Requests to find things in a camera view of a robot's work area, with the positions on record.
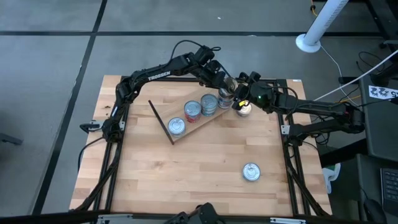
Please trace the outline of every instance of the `concrete floor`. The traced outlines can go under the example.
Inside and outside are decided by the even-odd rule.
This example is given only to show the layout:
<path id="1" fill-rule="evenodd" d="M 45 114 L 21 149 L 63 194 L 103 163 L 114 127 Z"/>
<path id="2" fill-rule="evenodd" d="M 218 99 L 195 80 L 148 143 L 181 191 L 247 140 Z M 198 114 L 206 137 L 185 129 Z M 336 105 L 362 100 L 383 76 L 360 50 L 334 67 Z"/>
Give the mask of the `concrete floor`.
<path id="1" fill-rule="evenodd" d="M 91 31 L 100 5 L 101 0 L 0 0 L 0 30 Z M 309 7 L 308 0 L 108 0 L 99 30 L 306 32 L 315 18 Z M 349 3 L 328 31 L 377 32 L 377 27 L 364 4 Z M 24 139 L 21 146 L 0 144 L 0 216 L 30 213 L 88 39 L 0 36 L 0 132 Z M 44 213 L 68 210 L 78 153 L 86 143 L 86 134 L 78 126 L 93 115 L 103 75 L 129 75 L 164 63 L 182 39 L 222 47 L 216 58 L 233 75 L 256 71 L 267 78 L 301 79 L 308 99 L 338 86 L 333 61 L 323 51 L 301 52 L 295 36 L 97 37 Z M 346 76 L 360 75 L 355 63 L 358 52 L 387 55 L 378 49 L 380 42 L 375 37 L 322 39 Z M 194 50 L 195 46 L 183 44 L 176 54 Z M 338 92 L 324 100 L 341 97 Z M 341 147 L 361 137 L 363 134 L 335 133 L 329 146 Z"/>

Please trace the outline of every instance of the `sticker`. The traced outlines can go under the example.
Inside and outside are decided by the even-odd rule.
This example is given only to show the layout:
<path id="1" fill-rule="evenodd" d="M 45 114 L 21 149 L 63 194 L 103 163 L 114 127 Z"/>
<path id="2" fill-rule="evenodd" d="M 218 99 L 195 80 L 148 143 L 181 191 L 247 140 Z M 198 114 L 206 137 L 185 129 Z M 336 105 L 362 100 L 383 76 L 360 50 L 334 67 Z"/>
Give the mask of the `sticker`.
<path id="1" fill-rule="evenodd" d="M 398 90 L 369 85 L 369 96 L 377 99 L 390 99 L 398 96 Z"/>

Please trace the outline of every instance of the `wooden tabletop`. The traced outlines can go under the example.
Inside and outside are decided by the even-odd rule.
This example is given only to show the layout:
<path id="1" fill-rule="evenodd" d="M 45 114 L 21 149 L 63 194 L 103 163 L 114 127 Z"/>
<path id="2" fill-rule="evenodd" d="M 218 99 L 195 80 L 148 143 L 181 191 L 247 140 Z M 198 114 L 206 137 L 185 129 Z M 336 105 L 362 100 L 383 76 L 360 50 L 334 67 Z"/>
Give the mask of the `wooden tabletop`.
<path id="1" fill-rule="evenodd" d="M 108 117 L 120 79 L 116 75 L 104 76 L 93 119 Z M 299 98 L 305 99 L 300 80 L 287 83 Z M 242 118 L 229 110 L 171 145 L 148 100 L 158 109 L 199 88 L 204 87 L 195 82 L 144 85 L 130 107 L 111 211 L 176 214 L 210 202 L 220 215 L 291 216 L 275 113 L 266 114 L 253 106 L 251 114 Z M 295 113 L 294 121 L 308 124 L 310 117 Z M 101 135 L 90 133 L 87 142 Z M 315 143 L 310 138 L 306 141 Z M 105 146 L 105 141 L 99 141 L 86 149 L 70 208 L 79 206 L 97 184 Z M 307 188 L 331 213 L 317 151 L 304 144 L 300 153 Z M 242 177 L 242 168 L 248 162 L 255 162 L 261 169 L 256 182 Z M 300 191 L 296 189 L 302 212 Z M 104 207 L 105 198 L 104 194 L 100 208 Z"/>

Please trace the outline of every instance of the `tin can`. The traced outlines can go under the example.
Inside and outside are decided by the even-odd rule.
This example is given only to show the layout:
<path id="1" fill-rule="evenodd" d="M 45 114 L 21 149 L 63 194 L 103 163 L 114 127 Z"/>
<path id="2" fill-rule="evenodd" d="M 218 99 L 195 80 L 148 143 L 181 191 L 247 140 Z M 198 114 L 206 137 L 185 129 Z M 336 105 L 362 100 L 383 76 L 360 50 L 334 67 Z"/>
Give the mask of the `tin can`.
<path id="1" fill-rule="evenodd" d="M 247 100 L 245 100 L 245 105 L 242 106 L 241 110 L 236 111 L 239 116 L 247 117 L 251 112 L 251 104 Z"/>
<path id="2" fill-rule="evenodd" d="M 200 118 L 201 106 L 197 101 L 188 101 L 184 105 L 185 118 L 189 123 L 196 123 Z"/>
<path id="3" fill-rule="evenodd" d="M 218 90 L 218 106 L 221 109 L 228 109 L 232 105 L 234 95 L 223 88 Z"/>
<path id="4" fill-rule="evenodd" d="M 217 110 L 217 97 L 213 94 L 205 94 L 200 100 L 201 113 L 204 116 L 213 116 Z"/>
<path id="5" fill-rule="evenodd" d="M 256 181 L 260 178 L 260 167 L 252 162 L 244 165 L 243 177 L 248 181 Z"/>
<path id="6" fill-rule="evenodd" d="M 168 127 L 170 134 L 174 137 L 181 137 L 185 134 L 185 123 L 181 118 L 172 118 Z"/>

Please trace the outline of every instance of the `white pole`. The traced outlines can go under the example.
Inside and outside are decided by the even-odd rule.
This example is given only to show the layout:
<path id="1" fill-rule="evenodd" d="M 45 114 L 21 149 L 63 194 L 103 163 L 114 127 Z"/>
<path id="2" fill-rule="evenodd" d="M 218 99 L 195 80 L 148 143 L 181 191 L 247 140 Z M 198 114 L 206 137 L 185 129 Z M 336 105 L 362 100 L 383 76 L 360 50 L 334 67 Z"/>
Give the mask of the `white pole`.
<path id="1" fill-rule="evenodd" d="M 296 38 L 296 45 L 304 52 L 314 53 L 320 47 L 320 39 L 348 0 L 328 0 L 306 34 Z"/>

